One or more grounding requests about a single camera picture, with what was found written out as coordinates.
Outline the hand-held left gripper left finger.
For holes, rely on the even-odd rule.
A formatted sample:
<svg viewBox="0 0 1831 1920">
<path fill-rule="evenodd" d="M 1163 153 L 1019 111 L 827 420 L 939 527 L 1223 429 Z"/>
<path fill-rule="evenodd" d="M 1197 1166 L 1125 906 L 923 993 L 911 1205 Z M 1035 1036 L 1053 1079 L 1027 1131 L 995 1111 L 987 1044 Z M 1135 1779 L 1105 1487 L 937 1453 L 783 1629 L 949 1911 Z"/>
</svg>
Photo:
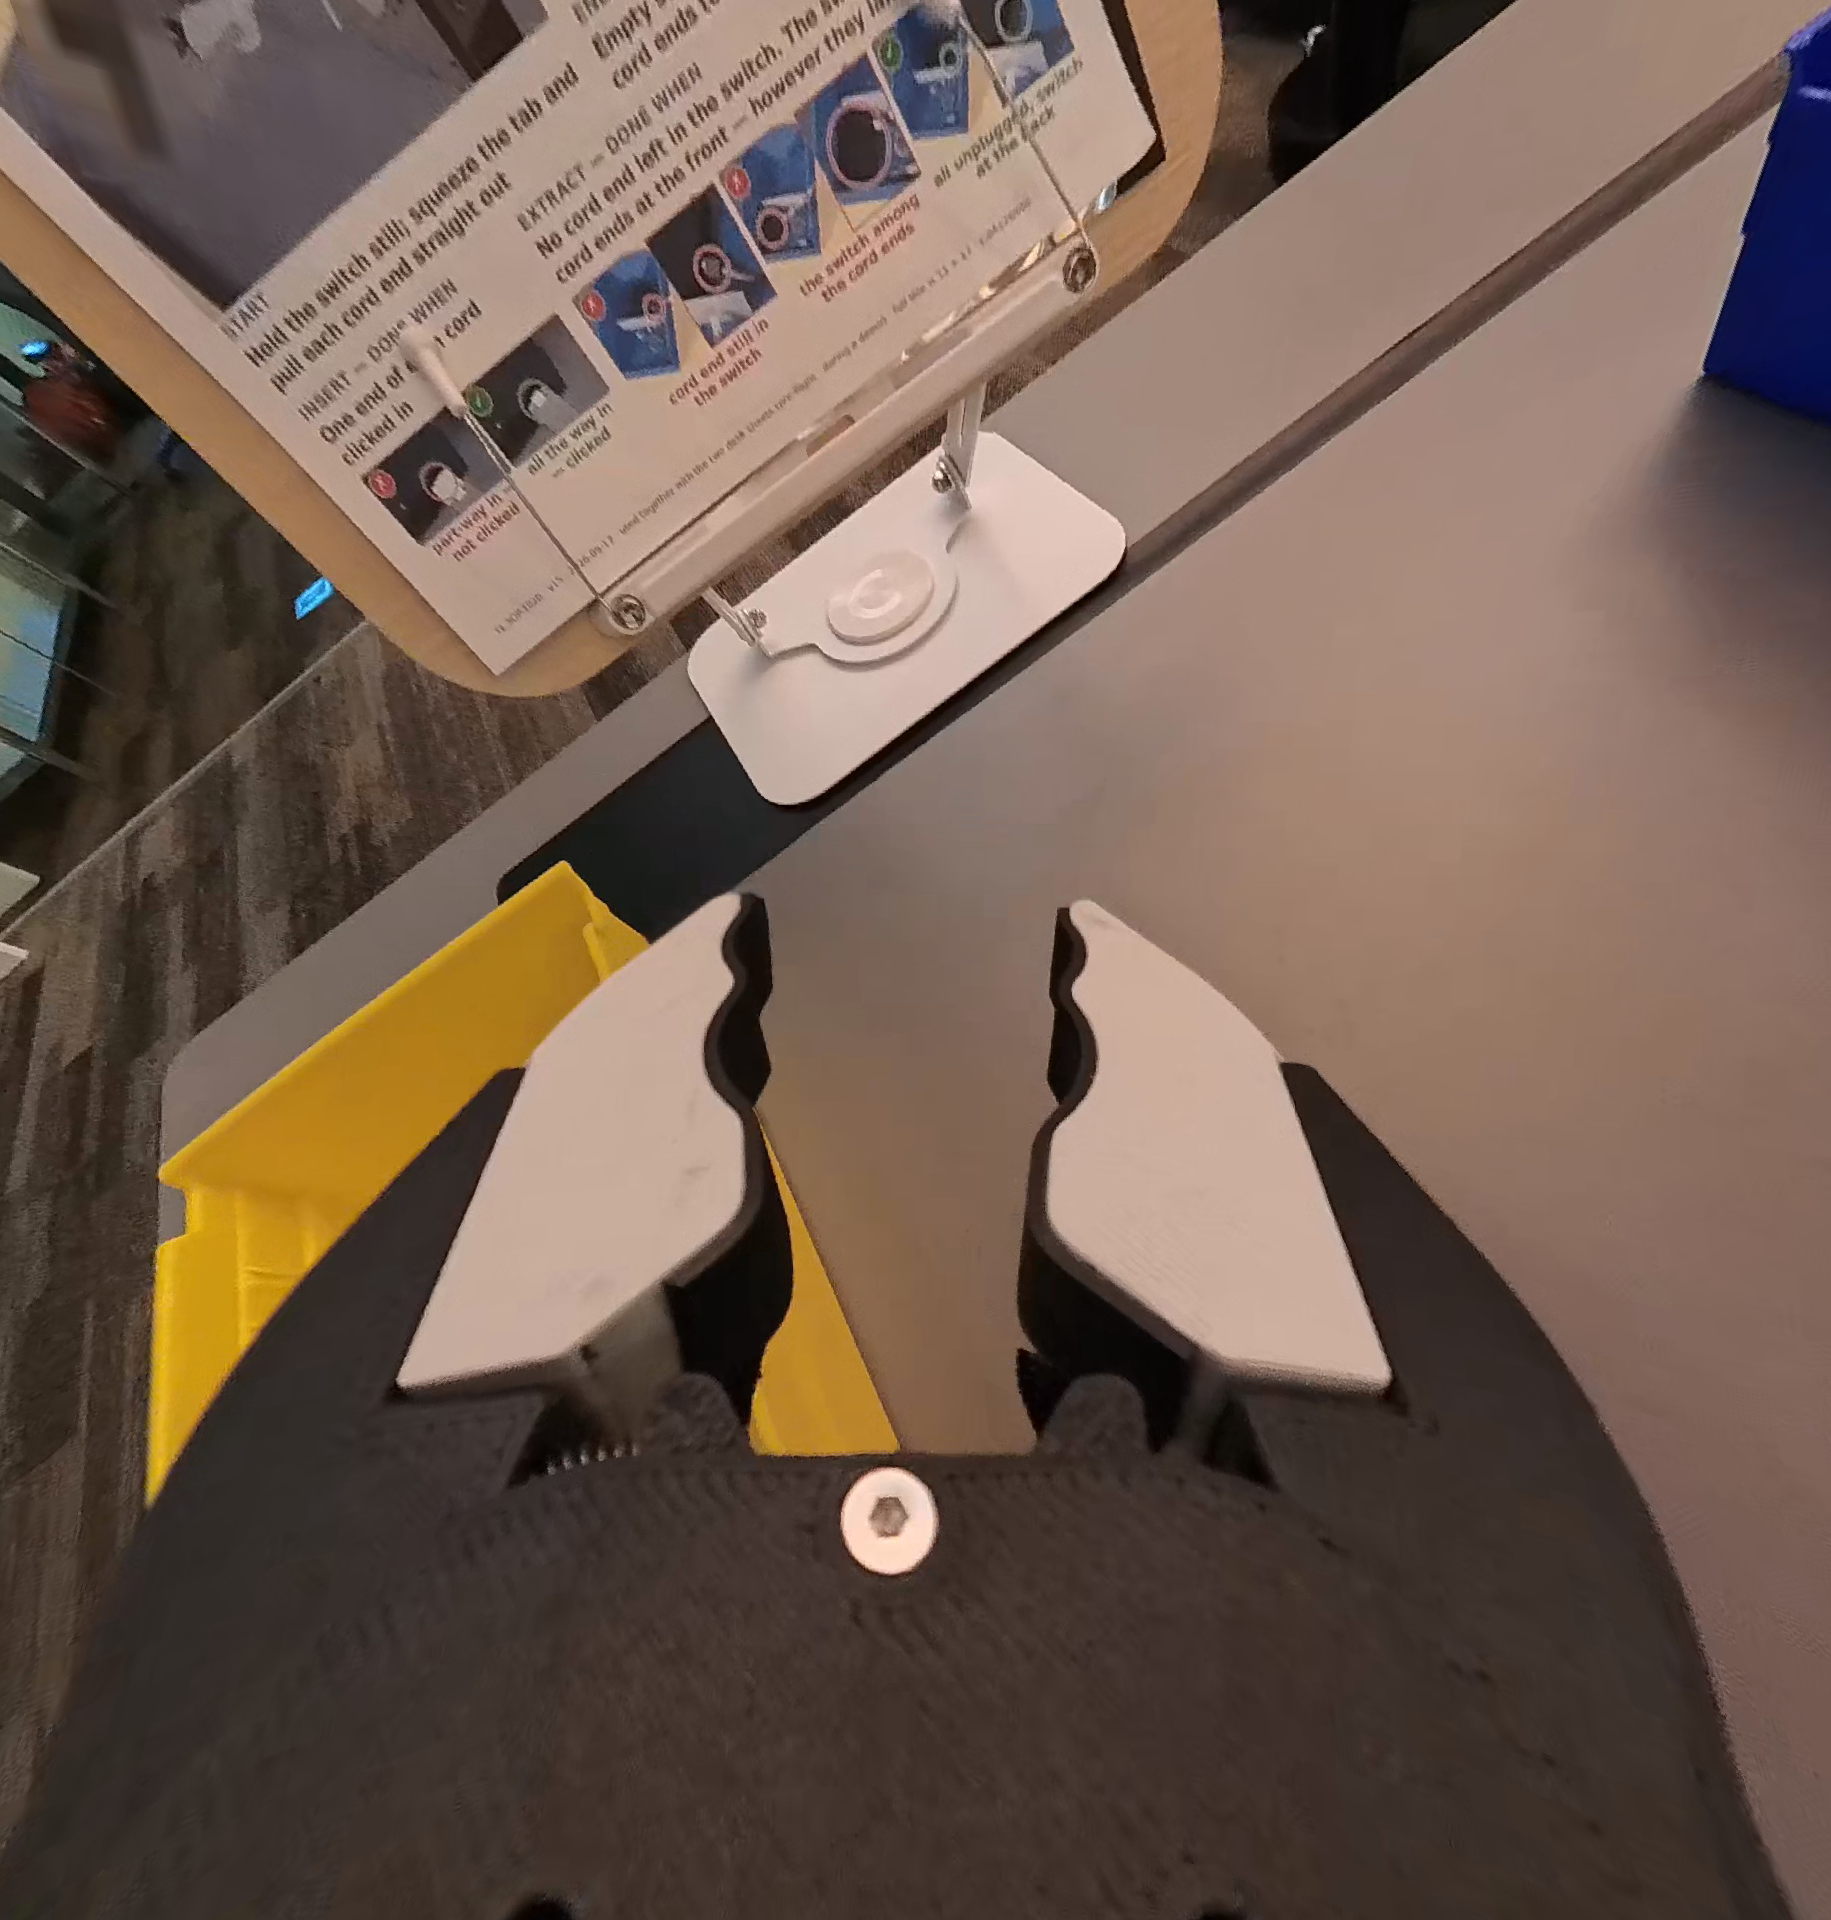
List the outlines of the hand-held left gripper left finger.
<svg viewBox="0 0 1831 1920">
<path fill-rule="evenodd" d="M 757 1116 L 771 988 L 765 904 L 721 894 L 411 1161 L 395 1249 L 427 1289 L 403 1398 L 655 1405 L 691 1375 L 753 1402 L 791 1303 Z"/>
</svg>

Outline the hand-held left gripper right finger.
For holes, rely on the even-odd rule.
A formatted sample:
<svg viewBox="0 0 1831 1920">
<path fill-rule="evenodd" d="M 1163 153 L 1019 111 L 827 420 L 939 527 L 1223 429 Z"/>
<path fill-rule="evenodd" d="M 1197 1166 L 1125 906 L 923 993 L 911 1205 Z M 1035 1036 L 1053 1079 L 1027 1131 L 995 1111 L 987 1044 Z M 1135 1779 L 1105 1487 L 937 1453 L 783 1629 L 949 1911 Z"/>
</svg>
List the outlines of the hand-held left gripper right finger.
<svg viewBox="0 0 1831 1920">
<path fill-rule="evenodd" d="M 1063 1381 L 1145 1411 L 1393 1386 L 1277 1048 L 1093 901 L 1055 917 L 1051 1113 L 1029 1148 L 1017 1313 Z"/>
</svg>

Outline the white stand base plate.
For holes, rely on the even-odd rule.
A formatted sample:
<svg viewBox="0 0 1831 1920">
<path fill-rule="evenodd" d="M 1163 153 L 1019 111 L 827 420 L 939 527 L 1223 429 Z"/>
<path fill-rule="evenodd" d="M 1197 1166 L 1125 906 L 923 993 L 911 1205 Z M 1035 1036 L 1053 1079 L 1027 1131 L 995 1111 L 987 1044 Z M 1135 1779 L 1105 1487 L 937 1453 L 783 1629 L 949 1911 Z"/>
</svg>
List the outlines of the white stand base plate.
<svg viewBox="0 0 1831 1920">
<path fill-rule="evenodd" d="M 1117 517 L 983 432 L 963 514 L 907 471 L 707 627 L 687 680 L 757 796 L 821 800 L 1121 565 Z"/>
</svg>

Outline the blue plastic bin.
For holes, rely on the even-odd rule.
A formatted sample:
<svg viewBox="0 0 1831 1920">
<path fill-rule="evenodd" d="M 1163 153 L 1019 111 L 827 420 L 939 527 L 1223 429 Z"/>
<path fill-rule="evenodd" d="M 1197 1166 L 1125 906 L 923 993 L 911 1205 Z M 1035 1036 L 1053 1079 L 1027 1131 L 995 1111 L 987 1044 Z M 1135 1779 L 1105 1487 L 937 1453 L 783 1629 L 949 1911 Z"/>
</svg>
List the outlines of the blue plastic bin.
<svg viewBox="0 0 1831 1920">
<path fill-rule="evenodd" d="M 1790 37 L 1784 63 L 1700 372 L 1831 429 L 1831 8 Z"/>
</svg>

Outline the yellow plastic bin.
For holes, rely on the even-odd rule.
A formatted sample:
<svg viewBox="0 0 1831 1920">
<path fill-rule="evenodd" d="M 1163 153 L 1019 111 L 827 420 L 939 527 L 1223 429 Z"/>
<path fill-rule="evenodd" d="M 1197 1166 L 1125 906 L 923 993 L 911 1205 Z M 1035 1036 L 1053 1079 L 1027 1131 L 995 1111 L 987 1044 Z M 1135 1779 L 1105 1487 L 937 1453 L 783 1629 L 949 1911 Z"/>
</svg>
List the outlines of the yellow plastic bin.
<svg viewBox="0 0 1831 1920">
<path fill-rule="evenodd" d="M 503 1071 L 649 948 L 559 862 L 469 925 L 163 1154 L 183 1224 L 159 1242 L 143 1513 L 269 1320 L 423 1148 Z M 745 1425 L 757 1454 L 893 1457 L 881 1405 L 821 1253 L 767 1140 L 791 1299 Z M 517 1415 L 513 1478 L 627 1449 L 573 1405 L 491 1389 Z"/>
</svg>

